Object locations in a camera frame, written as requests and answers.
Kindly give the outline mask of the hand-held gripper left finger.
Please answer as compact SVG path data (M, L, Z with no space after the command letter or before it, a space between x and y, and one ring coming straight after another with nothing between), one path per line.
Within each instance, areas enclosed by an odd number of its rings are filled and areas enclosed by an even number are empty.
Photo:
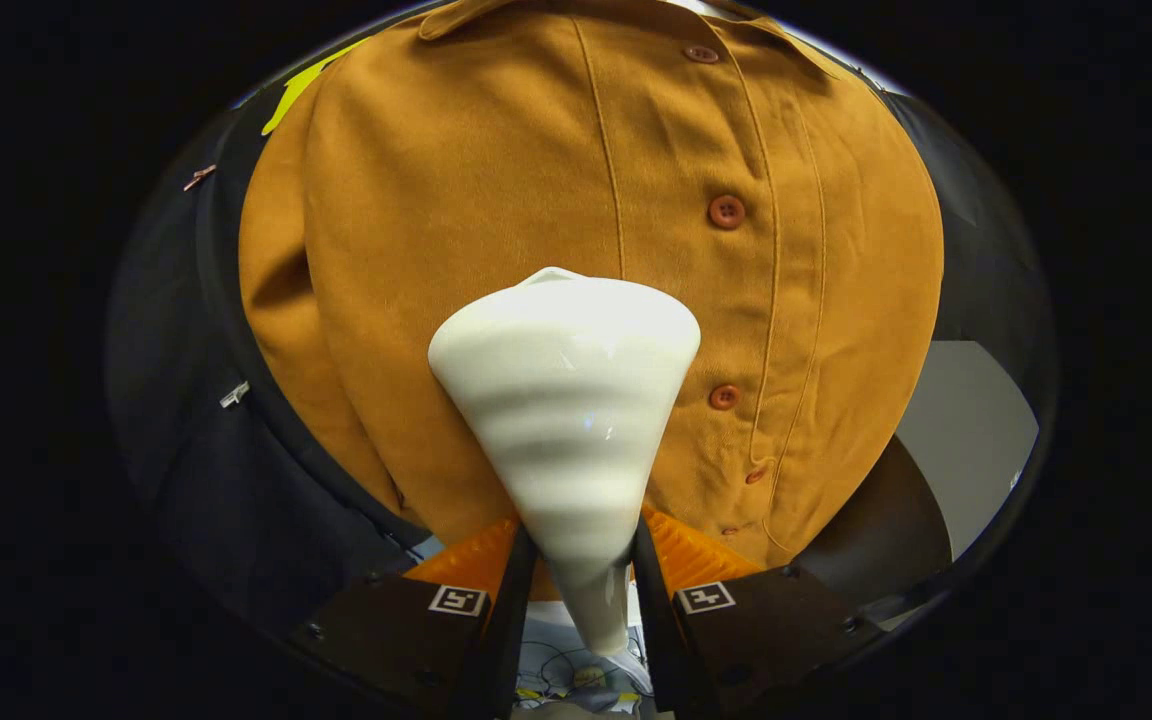
M538 548L516 516L401 575L358 579L291 651L361 694L356 719L507 719Z

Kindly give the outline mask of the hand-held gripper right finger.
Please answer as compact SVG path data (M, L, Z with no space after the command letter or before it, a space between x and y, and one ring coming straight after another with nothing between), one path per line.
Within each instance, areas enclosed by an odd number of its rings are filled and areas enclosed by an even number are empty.
M664 511L632 547L655 706L673 717L791 717L882 629L799 564L761 570Z

